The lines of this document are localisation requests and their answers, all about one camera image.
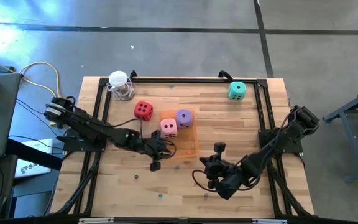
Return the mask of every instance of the yellow cable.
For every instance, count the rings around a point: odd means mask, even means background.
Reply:
[[[60,92],[59,92],[59,88],[60,88],[59,72],[57,71],[57,69],[56,69],[52,64],[50,64],[50,63],[48,63],[48,62],[34,62],[34,63],[31,63],[30,65],[28,65],[28,66],[22,68],[22,69],[19,71],[19,74],[23,74],[23,75],[24,75],[24,73],[27,71],[27,69],[28,69],[29,67],[31,67],[31,66],[33,66],[33,65],[37,65],[37,64],[49,65],[49,66],[51,66],[51,67],[55,70],[56,80],[57,80],[57,81],[56,81],[56,83],[57,83],[57,96],[60,97],[61,95],[60,95]],[[12,72],[12,73],[16,73],[15,71],[13,71],[13,70],[11,70],[11,69],[5,67],[5,66],[2,65],[1,63],[0,63],[0,66],[1,66],[2,68],[5,68],[6,70]],[[29,82],[29,83],[31,83],[31,84],[33,84],[33,85],[36,85],[36,86],[39,86],[39,87],[42,87],[42,88],[45,88],[45,89],[49,90],[49,91],[54,95],[54,97],[56,97],[55,92],[54,92],[53,90],[51,90],[49,87],[44,86],[44,85],[41,85],[41,84],[38,84],[38,83],[35,83],[35,82],[32,82],[32,81],[30,81],[30,80],[28,80],[28,79],[26,79],[26,78],[24,78],[24,77],[23,77],[22,79],[25,80],[25,81],[27,81],[27,82]]]

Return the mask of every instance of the red die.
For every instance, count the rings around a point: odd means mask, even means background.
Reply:
[[[141,119],[142,121],[150,121],[152,118],[152,113],[153,106],[150,103],[144,101],[137,102],[134,111],[135,117],[137,119]]]

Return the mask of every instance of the gray floor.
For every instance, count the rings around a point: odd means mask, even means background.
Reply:
[[[266,29],[358,30],[358,0],[260,0]],[[256,29],[251,0],[0,0],[0,22],[97,27],[209,27]],[[353,99],[358,91],[358,36],[267,35],[274,77],[285,79],[291,104],[319,117]],[[62,93],[78,96],[82,77],[137,70],[139,75],[266,77],[259,34],[136,32],[45,32],[0,29],[0,62],[21,68],[54,64]],[[37,66],[27,76],[55,88],[55,75]],[[19,98],[42,111],[51,94],[23,83]],[[52,138],[20,107],[12,134]],[[358,182],[342,175],[357,167],[342,126],[321,123],[303,141],[314,210],[326,218],[358,221]],[[32,196],[34,205],[42,200]],[[18,217],[40,215],[19,208]]]

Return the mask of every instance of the white paper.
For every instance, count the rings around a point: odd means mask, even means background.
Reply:
[[[33,149],[36,149],[41,152],[52,153],[52,148],[51,148],[53,145],[52,139],[44,139],[44,140],[40,140],[40,141],[50,147],[44,146],[43,144],[39,143],[38,141],[27,141],[27,142],[22,142],[22,144],[25,144],[26,146],[30,146]],[[16,165],[15,178],[29,177],[29,176],[33,176],[33,175],[39,175],[39,174],[47,174],[49,172],[50,172],[50,168],[40,166],[33,162],[18,159],[17,165]]]

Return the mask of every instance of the wooden table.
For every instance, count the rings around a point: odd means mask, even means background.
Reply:
[[[93,113],[99,78],[83,79],[78,107],[89,114]],[[281,78],[268,78],[267,81],[276,126],[280,126],[289,112],[284,81]],[[153,104],[154,115],[150,122],[144,122],[143,132],[144,136],[150,136],[159,127],[159,110],[193,108],[196,111],[199,156],[214,154],[214,143],[224,141],[226,152],[223,158],[237,162],[242,156],[260,150],[257,140],[259,120],[254,89],[248,86],[246,97],[242,101],[232,101],[227,98],[228,87],[228,84],[178,83],[170,86],[167,83],[139,83],[133,100],[111,100],[108,122],[114,125],[134,118],[135,104],[141,100],[147,101]],[[99,119],[105,96],[103,93]],[[261,98],[265,109],[262,92]],[[139,129],[139,123],[132,122],[124,127]],[[51,212],[61,208],[77,188],[83,157],[84,152],[76,152],[63,161]],[[191,172],[204,169],[197,157],[162,160],[162,168],[157,172],[149,171],[150,162],[151,158],[145,155],[123,151],[108,143],[100,162],[92,216],[274,217],[266,170],[254,189],[237,191],[229,200],[224,200],[216,193],[197,187],[193,182]],[[283,163],[288,187],[302,206],[313,213],[301,161],[294,155],[285,154]],[[206,185],[205,176],[197,174],[196,178]],[[85,189],[82,209],[85,207],[87,193],[88,189]],[[204,197],[205,193],[209,193],[208,198]],[[280,208],[284,211],[281,191],[278,190],[278,194]]]

